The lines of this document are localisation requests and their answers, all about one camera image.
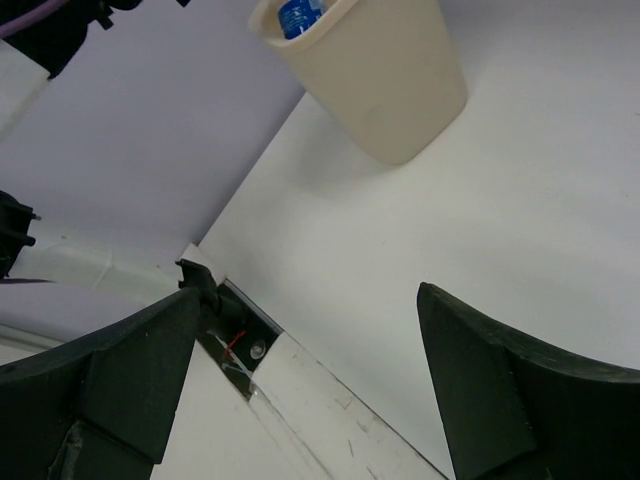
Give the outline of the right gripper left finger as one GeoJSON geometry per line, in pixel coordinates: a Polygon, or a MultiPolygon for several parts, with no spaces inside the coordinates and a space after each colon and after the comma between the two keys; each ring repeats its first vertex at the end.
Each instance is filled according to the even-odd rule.
{"type": "Polygon", "coordinates": [[[200,313],[193,289],[1,368],[4,479],[148,479],[162,462],[200,313]]]}

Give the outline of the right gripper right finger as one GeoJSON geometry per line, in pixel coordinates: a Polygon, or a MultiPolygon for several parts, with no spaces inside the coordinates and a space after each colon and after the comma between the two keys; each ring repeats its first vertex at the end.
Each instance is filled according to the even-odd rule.
{"type": "Polygon", "coordinates": [[[423,283],[417,310],[458,479],[636,479],[639,373],[491,319],[423,283]]]}

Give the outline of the clear bottle blue label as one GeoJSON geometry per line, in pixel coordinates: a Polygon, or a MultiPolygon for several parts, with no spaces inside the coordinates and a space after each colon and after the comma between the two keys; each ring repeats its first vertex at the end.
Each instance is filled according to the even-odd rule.
{"type": "Polygon", "coordinates": [[[288,0],[277,8],[284,38],[291,40],[309,30],[327,11],[323,0],[288,0]]]}

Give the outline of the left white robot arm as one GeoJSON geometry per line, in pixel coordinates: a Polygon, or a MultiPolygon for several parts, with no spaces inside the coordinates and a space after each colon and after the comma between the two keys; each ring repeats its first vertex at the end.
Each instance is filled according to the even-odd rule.
{"type": "Polygon", "coordinates": [[[31,254],[172,266],[211,224],[233,164],[203,122],[214,1],[145,1],[92,25],[1,145],[1,187],[36,213],[31,254]]]}

